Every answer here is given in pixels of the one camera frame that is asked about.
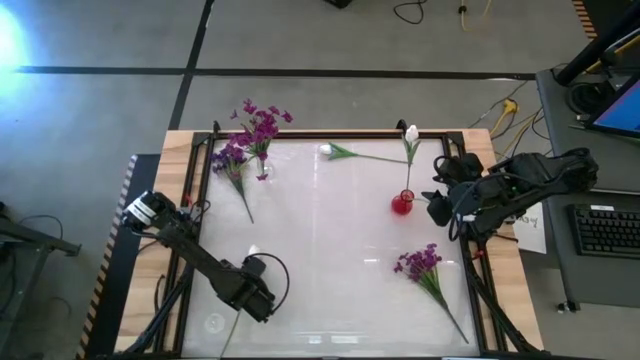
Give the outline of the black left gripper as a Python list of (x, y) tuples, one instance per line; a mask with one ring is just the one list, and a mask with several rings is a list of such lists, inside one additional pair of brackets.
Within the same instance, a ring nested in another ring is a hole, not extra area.
[(275, 295), (261, 277), (247, 271), (223, 271), (217, 296), (234, 310), (243, 310), (255, 321), (266, 323), (275, 311)]

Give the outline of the violet artificial flower bunch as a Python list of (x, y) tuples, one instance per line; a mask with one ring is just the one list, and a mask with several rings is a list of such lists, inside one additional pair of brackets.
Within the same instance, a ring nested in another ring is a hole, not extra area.
[(243, 184), (243, 171), (249, 159), (243, 148), (227, 143), (219, 151), (211, 155), (211, 170), (216, 174), (224, 174), (242, 199), (251, 223), (254, 223), (251, 210), (246, 200)]

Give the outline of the grey side desk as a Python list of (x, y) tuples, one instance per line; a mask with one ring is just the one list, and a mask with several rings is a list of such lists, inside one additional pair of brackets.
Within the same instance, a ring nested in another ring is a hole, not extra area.
[(557, 83), (552, 71), (539, 71), (535, 79), (552, 153), (585, 147), (599, 165), (592, 191), (553, 196), (545, 202), (566, 299), (640, 308), (640, 258), (580, 255), (569, 217), (571, 205), (640, 211), (640, 139), (580, 128), (577, 115), (566, 104), (567, 88)]

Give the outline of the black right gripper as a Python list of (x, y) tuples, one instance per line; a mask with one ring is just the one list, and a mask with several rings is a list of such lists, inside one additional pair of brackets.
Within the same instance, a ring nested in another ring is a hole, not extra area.
[(444, 227), (449, 221), (454, 224), (482, 207), (485, 196), (480, 186), (480, 181), (463, 182), (449, 188), (449, 198), (439, 190), (423, 191), (421, 196), (429, 203), (428, 214), (433, 222)]

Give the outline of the grey metal stand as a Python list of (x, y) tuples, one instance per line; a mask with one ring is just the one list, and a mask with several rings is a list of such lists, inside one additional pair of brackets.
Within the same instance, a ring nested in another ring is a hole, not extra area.
[[(30, 228), (28, 220), (54, 220), (57, 236)], [(79, 255), (81, 246), (64, 239), (62, 222), (52, 215), (32, 215), (12, 220), (0, 201), (0, 360), (9, 359), (10, 342), (25, 303), (32, 295), (44, 265), (53, 251)]]

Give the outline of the red glass vase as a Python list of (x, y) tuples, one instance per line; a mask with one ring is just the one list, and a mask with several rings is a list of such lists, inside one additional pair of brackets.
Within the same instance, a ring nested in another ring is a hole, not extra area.
[(415, 195), (409, 189), (402, 190), (391, 201), (391, 209), (397, 215), (408, 215), (413, 209)]

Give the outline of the black platform with striped edge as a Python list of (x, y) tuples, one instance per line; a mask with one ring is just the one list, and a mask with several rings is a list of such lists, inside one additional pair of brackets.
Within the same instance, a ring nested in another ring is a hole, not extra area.
[(122, 229), (121, 217), (134, 198), (154, 187), (160, 160), (159, 154), (128, 160), (73, 360), (110, 356), (134, 341), (151, 317), (151, 281), (165, 272), (170, 252), (155, 246), (141, 253), (150, 241)]

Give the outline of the black computer keyboard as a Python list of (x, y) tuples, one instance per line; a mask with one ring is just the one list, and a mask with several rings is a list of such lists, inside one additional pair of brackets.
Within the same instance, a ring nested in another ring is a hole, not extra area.
[(579, 255), (640, 259), (640, 208), (573, 204), (566, 212)]

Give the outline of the small clear round disc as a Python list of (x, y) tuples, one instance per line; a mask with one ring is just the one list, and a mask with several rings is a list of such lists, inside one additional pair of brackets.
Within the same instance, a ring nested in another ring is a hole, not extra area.
[(226, 319), (219, 313), (211, 313), (204, 321), (204, 329), (210, 334), (218, 334), (226, 327)]

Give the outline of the black pole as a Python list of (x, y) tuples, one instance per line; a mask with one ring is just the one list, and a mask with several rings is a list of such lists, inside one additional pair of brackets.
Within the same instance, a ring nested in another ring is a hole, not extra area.
[(630, 7), (601, 36), (592, 40), (565, 68), (555, 75), (561, 86), (571, 83), (585, 72), (617, 40), (640, 26), (640, 0), (633, 0)]

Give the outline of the laptop with blue screen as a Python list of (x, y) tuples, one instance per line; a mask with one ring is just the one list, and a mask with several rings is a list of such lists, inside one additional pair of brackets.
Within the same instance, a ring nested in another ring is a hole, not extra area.
[(640, 139), (640, 72), (602, 82), (604, 99), (584, 123), (590, 130)]

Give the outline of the black diagonal frame brace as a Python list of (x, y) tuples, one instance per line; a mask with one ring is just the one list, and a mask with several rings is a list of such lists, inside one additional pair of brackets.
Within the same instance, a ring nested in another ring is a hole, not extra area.
[(482, 282), (474, 267), (467, 271), (467, 279), (477, 294), (483, 299), (494, 320), (504, 331), (518, 353), (538, 353), (539, 349), (530, 344), (522, 333), (508, 318), (500, 307), (496, 298), (490, 293), (489, 288)]
[(175, 287), (169, 292), (159, 309), (154, 314), (149, 325), (140, 334), (136, 341), (129, 346), (124, 354), (142, 354), (156, 338), (162, 324), (168, 319), (169, 313), (176, 304), (178, 298), (185, 292), (187, 280), (193, 274), (193, 268), (188, 266), (179, 277)]

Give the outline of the white paper note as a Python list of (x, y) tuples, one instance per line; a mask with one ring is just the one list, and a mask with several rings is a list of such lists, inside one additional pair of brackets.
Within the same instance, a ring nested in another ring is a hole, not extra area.
[(513, 224), (515, 237), (520, 250), (546, 254), (546, 236), (543, 206), (536, 203)]

